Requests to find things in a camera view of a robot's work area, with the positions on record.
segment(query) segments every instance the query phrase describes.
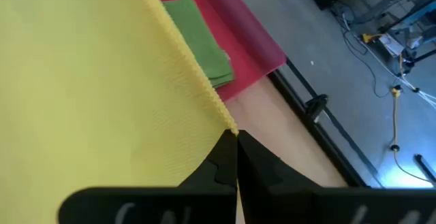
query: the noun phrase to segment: cable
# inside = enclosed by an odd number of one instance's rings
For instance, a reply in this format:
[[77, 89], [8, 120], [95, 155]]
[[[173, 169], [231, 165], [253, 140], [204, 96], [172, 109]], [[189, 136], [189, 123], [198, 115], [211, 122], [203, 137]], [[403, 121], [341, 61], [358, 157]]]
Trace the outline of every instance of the cable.
[[407, 80], [406, 80], [406, 77], [404, 76], [404, 73], [403, 73], [403, 55], [402, 54], [400, 54], [400, 74], [401, 74], [401, 78], [404, 80], [404, 81], [406, 81], [407, 83], [409, 83]]
[[338, 14], [337, 12], [335, 12], [336, 9], [334, 9], [333, 7], [330, 8], [330, 12], [332, 13], [332, 15], [334, 16], [334, 19], [338, 22], [339, 26], [341, 26], [341, 29], [347, 31], [347, 27], [344, 26], [344, 22], [343, 22], [343, 17], [339, 17], [340, 14]]
[[395, 160], [396, 166], [398, 166], [398, 168], [402, 172], [404, 172], [404, 173], [406, 173], [406, 174], [408, 174], [410, 176], [413, 176], [414, 178], [417, 178], [419, 180], [423, 180], [423, 181], [426, 181], [426, 182], [429, 182], [429, 183], [433, 183], [430, 180], [427, 180], [427, 179], [424, 179], [424, 178], [421, 178], [419, 176], [415, 176], [414, 174], [409, 173], [408, 171], [404, 170], [401, 167], [400, 163], [398, 162], [398, 159], [396, 157], [396, 153], [400, 150], [400, 147], [398, 146], [398, 133], [397, 133], [397, 128], [398, 127], [396, 125], [396, 117], [397, 117], [397, 111], [398, 111], [398, 98], [401, 95], [401, 91], [393, 88], [392, 89], [392, 94], [394, 95], [394, 116], [393, 116], [394, 117], [394, 145], [391, 146], [391, 149], [394, 151], [394, 160]]
[[357, 17], [356, 17], [356, 13], [354, 12], [353, 8], [352, 8], [351, 6], [349, 6], [349, 4], [344, 3], [344, 2], [342, 2], [342, 1], [337, 1], [337, 2], [340, 3], [341, 5], [343, 5], [343, 6], [347, 7], [347, 8], [349, 8], [349, 10], [352, 12], [353, 20], [355, 20], [355, 19], [357, 18]]
[[[358, 57], [357, 56], [357, 54], [356, 53], [354, 53], [353, 52], [353, 50], [352, 50], [352, 48], [354, 49], [354, 50], [357, 50], [357, 49], [355, 49], [353, 46], [352, 46], [352, 44], [351, 44], [351, 42], [349, 41], [349, 39], [347, 39], [346, 38], [346, 33], [347, 32], [344, 32], [343, 33], [343, 39], [344, 39], [344, 42], [345, 42], [345, 45], [347, 46], [347, 48], [348, 48], [348, 50], [354, 55], [354, 57], [356, 57], [361, 63], [363, 63], [363, 65], [365, 65], [367, 68], [368, 68], [368, 70], [370, 71], [370, 73], [371, 73], [371, 75], [372, 75], [372, 77], [373, 77], [373, 82], [372, 82], [372, 87], [373, 87], [373, 93], [374, 93], [374, 95], [376, 96], [376, 97], [378, 97], [378, 98], [385, 98], [385, 97], [387, 97], [389, 94], [390, 94], [390, 91], [388, 91], [386, 94], [384, 94], [384, 95], [379, 95], [378, 93], [377, 93], [377, 77], [375, 76], [375, 73], [374, 73], [374, 71], [373, 71], [373, 69], [371, 68], [371, 66], [369, 66], [369, 64], [366, 62], [366, 61], [363, 61], [360, 57]], [[360, 51], [358, 51], [361, 55], [365, 55], [367, 52], [368, 52], [368, 50], [365, 52], [365, 53], [363, 53], [363, 52], [360, 52]]]
[[402, 79], [401, 77], [398, 77], [396, 74], [392, 73], [390, 69], [386, 67], [386, 65], [383, 63], [380, 58], [363, 42], [360, 41], [361, 44], [368, 50], [369, 53], [373, 55], [373, 57], [379, 62], [379, 64], [386, 70], [390, 75], [395, 77], [398, 81], [402, 82], [407, 88], [409, 88], [412, 92], [417, 93], [423, 100], [427, 101], [435, 110], [436, 110], [436, 97], [429, 95], [420, 89], [414, 87], [412, 84], [410, 84], [407, 80]]
[[342, 19], [343, 19], [343, 24], [345, 24], [345, 26], [347, 27], [347, 30], [351, 31], [351, 29], [348, 25], [348, 21], [347, 21], [347, 17], [345, 16], [345, 13], [342, 13]]
[[360, 51], [359, 49], [357, 49], [356, 47], [354, 47], [354, 46], [352, 45], [352, 43], [349, 41], [349, 39], [347, 38], [347, 33], [353, 33], [353, 32], [351, 32], [351, 31], [346, 31], [346, 32], [344, 32], [344, 33], [342, 34], [342, 36], [344, 37], [345, 41], [348, 42], [349, 46], [350, 46], [351, 48], [353, 48], [355, 51], [357, 51], [359, 54], [361, 54], [361, 55], [366, 55], [366, 54], [368, 53], [368, 50], [365, 48], [365, 46], [363, 46], [363, 45], [359, 42], [359, 45], [361, 45], [361, 46], [364, 48], [363, 51]]

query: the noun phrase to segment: black bracket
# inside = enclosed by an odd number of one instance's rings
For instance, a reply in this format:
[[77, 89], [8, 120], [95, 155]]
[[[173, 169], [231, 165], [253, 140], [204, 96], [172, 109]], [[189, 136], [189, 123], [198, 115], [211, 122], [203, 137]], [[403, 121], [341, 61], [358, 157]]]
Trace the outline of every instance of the black bracket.
[[415, 155], [415, 160], [420, 166], [421, 170], [426, 174], [426, 176], [431, 180], [433, 185], [436, 186], [436, 174], [431, 168], [430, 164], [424, 159], [422, 155]]
[[237, 161], [238, 138], [228, 129], [203, 163], [178, 187], [236, 192]]
[[306, 115], [314, 122], [324, 109], [326, 109], [328, 101], [327, 95], [318, 95], [310, 101], [306, 102]]

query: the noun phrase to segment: concrete floor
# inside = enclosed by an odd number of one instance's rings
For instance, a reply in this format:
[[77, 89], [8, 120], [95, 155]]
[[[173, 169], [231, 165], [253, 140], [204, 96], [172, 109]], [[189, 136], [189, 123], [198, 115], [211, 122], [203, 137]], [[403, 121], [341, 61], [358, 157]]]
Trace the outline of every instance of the concrete floor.
[[[392, 143], [393, 99], [374, 96], [368, 69], [346, 48], [340, 26], [329, 11], [320, 11], [313, 0], [244, 0], [265, 29], [282, 47], [317, 93], [329, 96], [328, 107], [360, 150], [377, 169], [383, 187], [431, 187], [428, 182], [404, 174], [388, 150]], [[386, 94], [394, 78], [371, 56], [362, 57], [377, 76], [377, 92]], [[409, 81], [427, 93], [436, 94], [436, 62], [426, 60], [409, 75]], [[301, 97], [310, 96], [286, 67], [287, 74]], [[436, 168], [436, 111], [410, 91], [401, 95], [399, 105], [400, 164], [417, 176], [424, 175], [413, 155], [420, 153]], [[320, 123], [343, 151], [364, 180], [381, 187], [349, 144], [326, 116]]]

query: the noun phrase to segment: wooden table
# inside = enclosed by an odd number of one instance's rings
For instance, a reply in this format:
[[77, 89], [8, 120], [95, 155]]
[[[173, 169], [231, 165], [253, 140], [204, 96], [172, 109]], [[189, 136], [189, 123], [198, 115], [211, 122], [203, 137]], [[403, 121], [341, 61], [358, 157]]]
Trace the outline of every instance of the wooden table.
[[[346, 183], [268, 78], [225, 103], [239, 129], [248, 131], [289, 166], [323, 187]], [[236, 223], [244, 223], [238, 201]]]

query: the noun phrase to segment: yellow cloth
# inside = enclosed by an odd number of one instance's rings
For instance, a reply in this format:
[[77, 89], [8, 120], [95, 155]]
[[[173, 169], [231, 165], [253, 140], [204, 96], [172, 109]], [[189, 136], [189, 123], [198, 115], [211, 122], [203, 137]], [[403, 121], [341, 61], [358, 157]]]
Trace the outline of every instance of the yellow cloth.
[[0, 0], [0, 223], [175, 186], [236, 125], [159, 0]]

